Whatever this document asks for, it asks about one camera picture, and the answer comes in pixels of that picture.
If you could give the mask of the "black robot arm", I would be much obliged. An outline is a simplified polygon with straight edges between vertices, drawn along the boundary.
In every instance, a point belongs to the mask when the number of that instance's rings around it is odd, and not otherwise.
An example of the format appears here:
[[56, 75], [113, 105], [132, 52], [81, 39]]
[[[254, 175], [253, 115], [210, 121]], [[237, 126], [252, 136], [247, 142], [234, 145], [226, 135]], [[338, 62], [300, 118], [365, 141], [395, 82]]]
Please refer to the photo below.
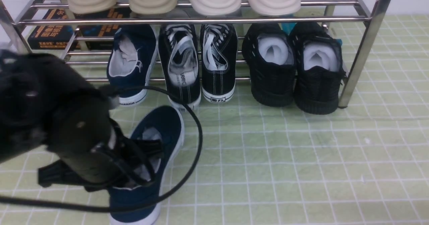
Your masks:
[[151, 185], [160, 140], [127, 138], [109, 111], [120, 91], [96, 88], [52, 54], [1, 50], [1, 163], [41, 145], [59, 158], [38, 169], [38, 184], [98, 191], [132, 181]]

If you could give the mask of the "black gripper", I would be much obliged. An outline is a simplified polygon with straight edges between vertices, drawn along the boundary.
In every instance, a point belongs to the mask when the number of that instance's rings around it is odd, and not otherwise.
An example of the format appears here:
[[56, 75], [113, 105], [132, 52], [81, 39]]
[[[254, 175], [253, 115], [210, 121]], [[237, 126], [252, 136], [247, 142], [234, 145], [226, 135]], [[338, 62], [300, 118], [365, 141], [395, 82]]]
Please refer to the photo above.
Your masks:
[[[109, 110], [115, 103], [103, 96], [61, 96], [52, 110], [47, 150], [59, 160], [37, 170], [43, 188], [52, 185], [108, 187], [128, 177], [138, 185], [156, 178], [152, 158], [164, 156], [161, 140], [124, 139], [127, 165], [120, 154], [119, 135]], [[134, 170], [144, 166], [148, 179]]]

